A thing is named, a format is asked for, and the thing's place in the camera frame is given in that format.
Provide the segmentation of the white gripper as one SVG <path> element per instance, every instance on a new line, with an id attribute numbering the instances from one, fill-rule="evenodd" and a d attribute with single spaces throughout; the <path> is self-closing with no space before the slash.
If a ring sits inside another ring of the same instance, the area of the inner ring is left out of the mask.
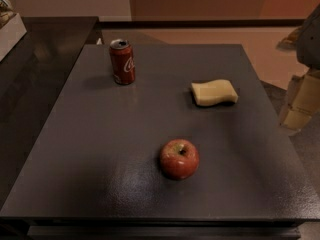
<path id="1" fill-rule="evenodd" d="M 280 125 L 300 131 L 319 110 L 320 70 L 310 68 L 303 76 L 293 75 L 280 111 Z"/>

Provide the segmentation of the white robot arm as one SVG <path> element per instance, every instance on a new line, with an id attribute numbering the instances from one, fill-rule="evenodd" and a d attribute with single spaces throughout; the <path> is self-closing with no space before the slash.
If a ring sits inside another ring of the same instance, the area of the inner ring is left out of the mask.
<path id="1" fill-rule="evenodd" d="M 308 67 L 303 76 L 292 76 L 279 115 L 281 127 L 298 132 L 320 110 L 320 5 L 282 44 L 294 45 L 298 62 Z"/>

